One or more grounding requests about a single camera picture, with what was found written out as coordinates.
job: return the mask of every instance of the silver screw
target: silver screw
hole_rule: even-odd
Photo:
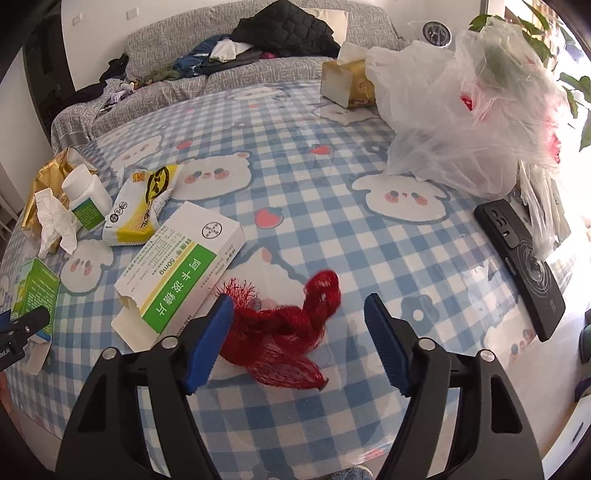
[[[490,350],[483,350],[480,352],[480,358],[482,358],[485,362],[493,362],[496,357],[495,354]]]
[[[105,360],[114,359],[116,356],[117,356],[117,350],[111,346],[109,348],[105,349],[105,351],[103,351],[103,358]]]
[[[433,340],[431,340],[430,338],[421,338],[418,341],[418,345],[423,350],[435,350],[435,342],[433,342]]]
[[[170,350],[178,345],[178,338],[176,337],[166,337],[162,340],[162,347],[166,348],[166,350]]]

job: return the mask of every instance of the sofa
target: sofa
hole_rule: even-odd
[[[195,45],[220,33],[230,33],[241,18],[251,17],[272,0],[239,2],[198,8],[140,28],[127,36],[129,56],[125,73],[129,79],[145,77],[187,54]],[[363,47],[379,46],[400,50],[406,42],[398,38],[388,14],[380,7],[348,0],[293,0],[296,5],[344,10],[349,13],[346,41]],[[140,116],[168,105],[208,93],[221,92],[258,83],[319,79],[327,57],[287,57],[217,72],[209,77],[154,83],[140,88],[113,109],[97,117],[119,89],[121,80],[109,80],[103,95],[88,103],[78,103],[56,116],[51,126],[55,153],[66,147],[83,145]]]

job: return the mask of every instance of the snack package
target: snack package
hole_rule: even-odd
[[[47,188],[55,198],[62,202],[63,206],[68,209],[70,207],[70,200],[61,188],[64,179],[70,174],[78,165],[85,164],[92,174],[96,174],[97,170],[94,168],[82,155],[80,155],[74,148],[66,148],[58,153],[54,159],[46,163],[35,175],[33,184],[31,185],[31,193],[25,205],[24,216],[22,217],[21,229],[23,233],[30,239],[39,241],[41,239],[41,224],[37,217],[37,202],[35,201],[35,194]],[[56,239],[50,252],[55,253],[60,238]]]
[[[158,214],[172,194],[182,168],[170,164],[155,172],[135,171],[106,217],[103,241],[112,247],[146,243],[159,227]]]

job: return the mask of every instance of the tissue box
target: tissue box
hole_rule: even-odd
[[[115,283],[111,326],[134,352],[179,335],[244,243],[240,223],[183,203]]]
[[[15,320],[41,305],[49,311],[49,325],[31,337],[31,355],[24,368],[31,375],[41,371],[49,353],[59,289],[59,277],[37,257],[21,265],[14,287],[10,318]]]
[[[338,65],[336,60],[322,64],[320,94],[343,108],[375,106],[374,84],[365,76],[365,61]]]

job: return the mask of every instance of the blue clothing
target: blue clothing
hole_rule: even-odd
[[[217,45],[217,42],[229,37],[230,34],[224,34],[206,38],[192,49],[188,55],[178,58],[173,64],[173,69],[185,78],[203,75],[200,68],[201,65],[209,60],[209,56],[212,54],[212,50]]]

